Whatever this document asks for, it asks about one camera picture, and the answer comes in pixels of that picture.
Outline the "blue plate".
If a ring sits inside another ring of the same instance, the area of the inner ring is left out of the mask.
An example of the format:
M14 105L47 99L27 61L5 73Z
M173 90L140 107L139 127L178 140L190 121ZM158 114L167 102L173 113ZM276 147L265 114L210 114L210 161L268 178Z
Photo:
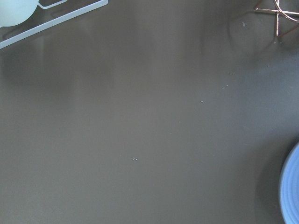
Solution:
M286 224L299 222L299 145L288 154L279 181L279 205Z

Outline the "pale green cup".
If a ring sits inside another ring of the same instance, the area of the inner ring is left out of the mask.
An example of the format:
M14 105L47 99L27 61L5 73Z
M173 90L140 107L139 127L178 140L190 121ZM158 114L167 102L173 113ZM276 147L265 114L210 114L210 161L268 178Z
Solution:
M23 23L36 10L38 0L1 0L0 26L11 27Z

